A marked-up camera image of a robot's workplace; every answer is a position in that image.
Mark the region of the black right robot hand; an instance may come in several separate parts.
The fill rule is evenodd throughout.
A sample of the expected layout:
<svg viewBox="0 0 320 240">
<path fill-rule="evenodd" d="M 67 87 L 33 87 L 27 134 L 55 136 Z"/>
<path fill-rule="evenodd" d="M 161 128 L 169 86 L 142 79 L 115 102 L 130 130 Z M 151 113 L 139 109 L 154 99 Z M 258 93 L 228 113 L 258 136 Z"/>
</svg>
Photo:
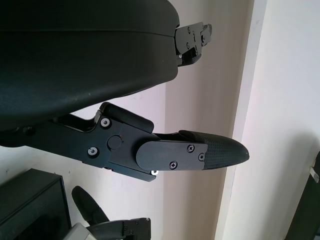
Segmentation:
<svg viewBox="0 0 320 240">
<path fill-rule="evenodd" d="M 96 201 L 82 187 L 73 188 L 72 199 L 82 218 L 89 224 L 86 229 L 97 240 L 150 240 L 151 220 L 135 218 L 129 220 L 108 219 Z"/>
</svg>

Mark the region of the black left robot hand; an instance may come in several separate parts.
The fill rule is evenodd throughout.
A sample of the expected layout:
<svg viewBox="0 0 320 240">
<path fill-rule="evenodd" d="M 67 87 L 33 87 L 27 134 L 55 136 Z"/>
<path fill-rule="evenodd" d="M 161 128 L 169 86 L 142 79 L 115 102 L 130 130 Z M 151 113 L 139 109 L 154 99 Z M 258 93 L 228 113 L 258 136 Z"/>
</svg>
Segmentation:
<svg viewBox="0 0 320 240">
<path fill-rule="evenodd" d="M 3 0 L 0 144 L 28 146 L 153 181 L 156 171 L 241 164 L 229 137 L 154 124 L 110 103 L 196 63 L 212 26 L 181 26 L 167 0 Z"/>
</svg>

